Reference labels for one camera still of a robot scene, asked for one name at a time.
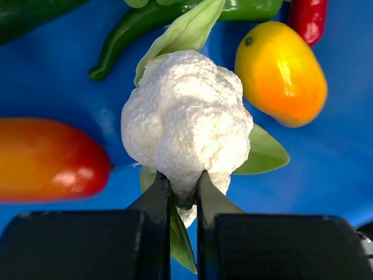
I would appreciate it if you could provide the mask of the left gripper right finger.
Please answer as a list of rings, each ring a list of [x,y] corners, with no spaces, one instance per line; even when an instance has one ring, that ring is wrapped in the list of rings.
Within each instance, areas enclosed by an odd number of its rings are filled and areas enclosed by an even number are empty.
[[[358,233],[330,215],[246,213],[204,171],[196,184],[199,279],[371,279]]]

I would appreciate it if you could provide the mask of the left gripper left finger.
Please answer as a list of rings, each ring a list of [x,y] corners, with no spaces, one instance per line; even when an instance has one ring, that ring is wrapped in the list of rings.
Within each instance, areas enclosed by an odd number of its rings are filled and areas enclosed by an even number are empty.
[[[21,213],[1,235],[1,278],[169,279],[170,202],[157,173],[125,209]]]

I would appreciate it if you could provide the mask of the orange red mango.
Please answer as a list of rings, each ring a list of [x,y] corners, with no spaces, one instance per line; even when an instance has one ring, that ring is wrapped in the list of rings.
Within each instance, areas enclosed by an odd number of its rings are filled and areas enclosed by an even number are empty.
[[[1,119],[1,202],[92,197],[112,170],[106,150],[71,125],[35,117]]]

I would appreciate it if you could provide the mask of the white cauliflower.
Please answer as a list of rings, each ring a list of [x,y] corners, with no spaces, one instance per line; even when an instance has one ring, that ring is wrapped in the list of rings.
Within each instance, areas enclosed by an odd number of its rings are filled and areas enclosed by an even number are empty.
[[[138,62],[121,114],[122,143],[141,165],[142,188],[156,173],[170,182],[171,255],[192,272],[197,266],[187,228],[197,216],[202,172],[226,193],[232,174],[266,173],[290,160],[244,107],[238,76],[201,53],[223,6],[202,1],[173,18]]]

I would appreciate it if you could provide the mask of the yellow orange mango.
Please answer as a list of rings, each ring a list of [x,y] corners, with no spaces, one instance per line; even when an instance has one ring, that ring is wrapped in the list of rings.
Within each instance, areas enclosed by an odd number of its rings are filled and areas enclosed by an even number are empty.
[[[237,48],[234,70],[244,97],[290,128],[313,121],[328,96],[328,83],[314,52],[282,22],[251,29]]]

